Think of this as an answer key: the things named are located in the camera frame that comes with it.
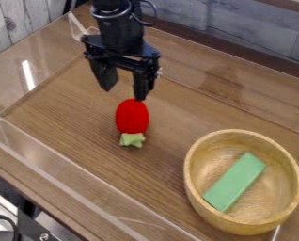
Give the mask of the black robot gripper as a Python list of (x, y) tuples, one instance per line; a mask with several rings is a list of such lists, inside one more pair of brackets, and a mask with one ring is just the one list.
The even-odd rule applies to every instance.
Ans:
[(140, 8), (94, 8), (99, 33), (84, 35), (86, 57), (100, 87), (110, 91), (118, 83), (118, 68), (134, 72), (134, 93), (144, 101), (155, 88), (161, 51), (144, 41)]

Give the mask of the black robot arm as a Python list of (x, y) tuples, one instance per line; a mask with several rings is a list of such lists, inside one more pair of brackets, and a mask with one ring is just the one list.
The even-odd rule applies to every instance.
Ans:
[(144, 101), (155, 88), (161, 69), (161, 51), (143, 39), (144, 27), (154, 24), (143, 21), (142, 2), (157, 10), (150, 0), (94, 0), (99, 34), (80, 38), (100, 87), (110, 91), (118, 83), (118, 69), (130, 71), (138, 101)]

